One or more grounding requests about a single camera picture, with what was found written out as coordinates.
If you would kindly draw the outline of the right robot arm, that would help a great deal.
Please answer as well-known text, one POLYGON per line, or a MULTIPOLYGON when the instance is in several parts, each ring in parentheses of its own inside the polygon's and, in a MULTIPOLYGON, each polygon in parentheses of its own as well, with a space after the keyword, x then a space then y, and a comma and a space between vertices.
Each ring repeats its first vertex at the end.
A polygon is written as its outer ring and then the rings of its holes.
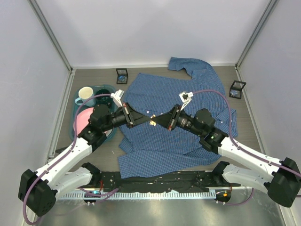
POLYGON ((262 154, 234 140, 229 134, 215 127, 215 119, 207 109, 198 110, 189 116, 181 106, 152 118, 169 131, 176 127, 200 138, 201 146, 215 154, 233 159, 245 169, 229 163, 219 163, 212 174, 218 186, 236 183, 266 193, 271 200, 283 207, 291 207, 301 189, 301 173, 297 163, 286 157, 284 160, 262 154))

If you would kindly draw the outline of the gold leaf brooch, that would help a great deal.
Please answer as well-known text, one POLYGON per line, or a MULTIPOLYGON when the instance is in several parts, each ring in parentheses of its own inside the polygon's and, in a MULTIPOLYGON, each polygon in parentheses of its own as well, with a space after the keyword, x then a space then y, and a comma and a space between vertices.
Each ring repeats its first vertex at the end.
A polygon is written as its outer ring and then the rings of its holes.
POLYGON ((151 121, 149 122, 149 124, 152 125, 152 126, 156 126, 156 122, 153 121, 153 120, 151 120, 151 121))

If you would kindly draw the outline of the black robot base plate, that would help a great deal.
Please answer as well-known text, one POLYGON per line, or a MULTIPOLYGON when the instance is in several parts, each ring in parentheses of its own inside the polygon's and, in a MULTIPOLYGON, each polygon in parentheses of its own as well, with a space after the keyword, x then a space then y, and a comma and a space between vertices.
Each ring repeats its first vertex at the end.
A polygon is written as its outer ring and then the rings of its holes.
POLYGON ((110 192, 118 189, 120 193, 179 193, 207 192, 209 188, 230 187, 238 184, 230 184, 221 176, 212 172, 201 171, 176 171, 160 176, 143 178, 121 178, 118 171, 103 171, 93 179, 90 184, 82 186, 84 189, 96 189, 97 191, 110 192))

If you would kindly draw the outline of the blue plaid shirt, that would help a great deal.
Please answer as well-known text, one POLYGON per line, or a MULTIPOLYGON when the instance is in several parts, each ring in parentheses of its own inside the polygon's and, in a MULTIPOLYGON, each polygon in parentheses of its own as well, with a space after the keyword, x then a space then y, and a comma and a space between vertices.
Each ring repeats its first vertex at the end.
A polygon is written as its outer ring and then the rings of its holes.
MULTIPOLYGON (((189 80, 166 78, 140 73, 130 84, 123 98, 136 111, 151 117, 169 112, 181 104, 181 92, 196 92, 185 112, 194 115, 208 109, 220 130, 238 135, 237 113, 224 101, 224 86, 213 67, 194 58, 172 57, 169 70, 186 70, 189 80)), ((121 126, 124 139, 120 148, 124 155, 118 158, 122 178, 154 177, 199 165, 210 165, 219 155, 206 151, 199 138, 181 128, 169 131, 149 122, 134 128, 121 126)))

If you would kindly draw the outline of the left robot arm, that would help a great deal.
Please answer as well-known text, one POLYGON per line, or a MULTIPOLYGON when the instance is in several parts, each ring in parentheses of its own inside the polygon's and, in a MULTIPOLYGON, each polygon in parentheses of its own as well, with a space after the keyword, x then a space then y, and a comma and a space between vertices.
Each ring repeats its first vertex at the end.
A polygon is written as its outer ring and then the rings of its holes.
POLYGON ((69 147, 50 163, 36 171, 28 169, 22 174, 18 198, 23 202, 23 208, 29 208, 41 217, 52 209, 61 196, 81 186, 97 187, 100 171, 92 164, 85 163, 73 173, 69 170, 104 143, 106 131, 122 125, 132 128, 148 121, 149 116, 135 111, 128 103, 122 103, 113 113, 106 105, 95 106, 88 125, 76 135, 69 147))

